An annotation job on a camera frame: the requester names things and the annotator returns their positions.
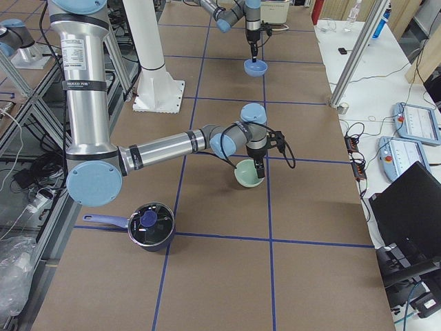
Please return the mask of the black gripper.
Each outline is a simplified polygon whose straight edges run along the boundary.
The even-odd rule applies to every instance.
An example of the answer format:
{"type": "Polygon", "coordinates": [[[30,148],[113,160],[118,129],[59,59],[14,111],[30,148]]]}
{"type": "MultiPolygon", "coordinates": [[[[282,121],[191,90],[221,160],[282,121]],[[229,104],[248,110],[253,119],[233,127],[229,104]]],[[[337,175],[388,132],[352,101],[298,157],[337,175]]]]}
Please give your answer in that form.
{"type": "Polygon", "coordinates": [[[256,63],[258,56],[257,43],[260,41],[260,30],[246,29],[246,39],[248,44],[250,45],[252,63],[256,63]]]}
{"type": "Polygon", "coordinates": [[[256,169],[256,174],[259,179],[265,177],[265,167],[264,167],[264,158],[267,154],[267,144],[259,144],[248,143],[246,145],[247,154],[250,158],[254,160],[254,166],[256,169]]]}

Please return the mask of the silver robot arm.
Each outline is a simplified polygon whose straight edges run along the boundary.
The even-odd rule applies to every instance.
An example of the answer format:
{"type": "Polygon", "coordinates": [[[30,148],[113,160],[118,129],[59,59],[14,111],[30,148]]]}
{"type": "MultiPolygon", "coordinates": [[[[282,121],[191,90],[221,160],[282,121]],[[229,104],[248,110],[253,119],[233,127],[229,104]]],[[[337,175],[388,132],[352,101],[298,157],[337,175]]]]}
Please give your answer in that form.
{"type": "MultiPolygon", "coordinates": [[[[125,13],[141,66],[137,111],[177,113],[185,84],[165,67],[157,18],[151,1],[125,1],[125,13]]],[[[228,128],[207,125],[149,143],[118,147],[110,140],[103,42],[111,24],[105,1],[49,1],[50,22],[61,39],[63,89],[67,94],[72,142],[66,152],[67,189],[77,203],[89,207],[113,201],[123,177],[145,166],[211,149],[228,159],[246,147],[259,177],[269,149],[264,107],[243,107],[228,128]]]]}
{"type": "Polygon", "coordinates": [[[218,5],[216,1],[194,0],[196,6],[202,7],[214,18],[216,26],[222,33],[228,32],[242,18],[245,19],[245,36],[251,50],[252,63],[257,62],[258,42],[261,36],[261,18],[259,0],[234,1],[231,9],[218,5]]]}

